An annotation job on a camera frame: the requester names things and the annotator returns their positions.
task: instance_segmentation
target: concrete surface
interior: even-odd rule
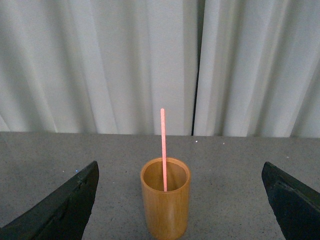
[[[192,173],[182,240],[284,240],[261,179],[266,161],[320,191],[320,139],[168,136],[167,155]],[[1,132],[0,226],[96,160],[96,201],[82,239],[153,239],[139,174],[157,157],[161,136]]]

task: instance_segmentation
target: wooden cup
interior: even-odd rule
[[[164,191],[162,158],[147,162],[140,173],[145,219],[159,240],[174,240],[187,229],[191,171],[175,158],[166,158],[167,191]]]

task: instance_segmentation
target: curtain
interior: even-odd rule
[[[320,2],[0,1],[0,131],[320,137]]]

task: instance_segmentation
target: curtain gap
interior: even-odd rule
[[[196,75],[196,82],[195,82],[191,136],[194,135],[194,130],[195,130],[198,82],[199,82],[199,71],[200,71],[200,56],[201,56],[201,45],[202,45],[202,33],[203,33],[203,28],[204,28],[205,5],[206,5],[206,0],[197,0],[198,72]]]

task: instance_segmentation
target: straw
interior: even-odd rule
[[[166,152],[166,118],[165,109],[161,108],[161,140],[162,140],[162,171],[163,171],[163,188],[167,191],[167,152]]]

